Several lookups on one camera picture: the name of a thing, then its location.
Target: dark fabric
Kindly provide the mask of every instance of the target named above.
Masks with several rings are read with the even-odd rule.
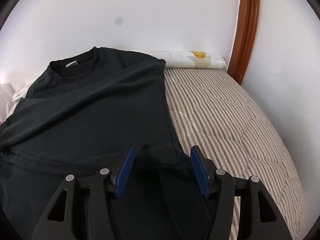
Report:
[[[66,67],[75,60],[77,65]],[[51,62],[30,87],[0,125],[1,206],[23,239],[30,239],[66,175],[87,176],[111,167],[131,145],[138,150],[133,179],[124,196],[113,201],[123,240],[180,239],[170,212],[160,208],[166,196],[158,194],[162,187],[154,175],[172,169],[192,177],[168,113],[164,65],[164,60],[142,53],[93,48]],[[154,184],[141,175],[148,171]],[[183,190],[189,187],[195,194],[195,182],[188,185]],[[144,219],[126,221],[130,211]],[[195,236],[201,230],[195,229]],[[129,237],[133,231],[135,238]]]

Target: striped fabric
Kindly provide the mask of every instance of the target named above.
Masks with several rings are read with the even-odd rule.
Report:
[[[250,96],[225,72],[165,69],[172,123],[185,153],[199,145],[232,176],[256,175],[281,211],[293,239],[308,232],[305,198],[281,138]],[[230,239],[237,238],[240,198],[235,198]]]

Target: silver pin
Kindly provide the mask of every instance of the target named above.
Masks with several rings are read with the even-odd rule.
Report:
[[[216,170],[216,173],[217,173],[218,175],[224,175],[224,174],[226,174],[226,172],[225,172],[224,169],[217,169],[217,170]]]
[[[252,176],[252,177],[251,177],[251,180],[252,180],[253,182],[259,182],[259,178],[258,178],[257,176]]]
[[[72,181],[75,178],[72,174],[66,176],[66,181]]]
[[[103,169],[101,169],[101,171],[100,171],[100,174],[102,174],[102,175],[106,175],[106,174],[108,174],[109,173],[109,169],[107,169],[107,168],[103,168]]]

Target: blue gripper pad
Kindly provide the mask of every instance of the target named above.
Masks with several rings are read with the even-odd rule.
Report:
[[[119,173],[116,177],[116,189],[115,197],[120,197],[124,193],[125,187],[127,186],[127,181],[133,166],[133,161],[136,155],[136,149],[131,146],[127,156],[125,157],[122,166],[119,170]]]
[[[196,179],[198,182],[198,186],[200,188],[200,192],[206,199],[209,199],[211,193],[209,190],[209,176],[204,169],[204,166],[200,160],[198,152],[193,146],[190,150],[190,159],[193,167],[193,171],[195,172]]]

